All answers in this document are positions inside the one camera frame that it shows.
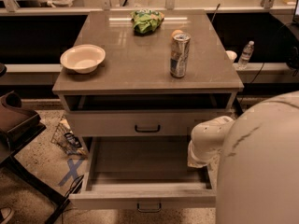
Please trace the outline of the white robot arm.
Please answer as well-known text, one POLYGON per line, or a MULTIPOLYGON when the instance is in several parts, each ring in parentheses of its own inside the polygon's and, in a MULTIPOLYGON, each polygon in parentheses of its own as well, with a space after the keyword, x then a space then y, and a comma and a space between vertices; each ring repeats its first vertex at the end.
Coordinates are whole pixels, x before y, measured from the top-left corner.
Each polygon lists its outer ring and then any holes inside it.
POLYGON ((299 91, 196 125, 188 164, 216 154, 216 224, 299 224, 299 91))

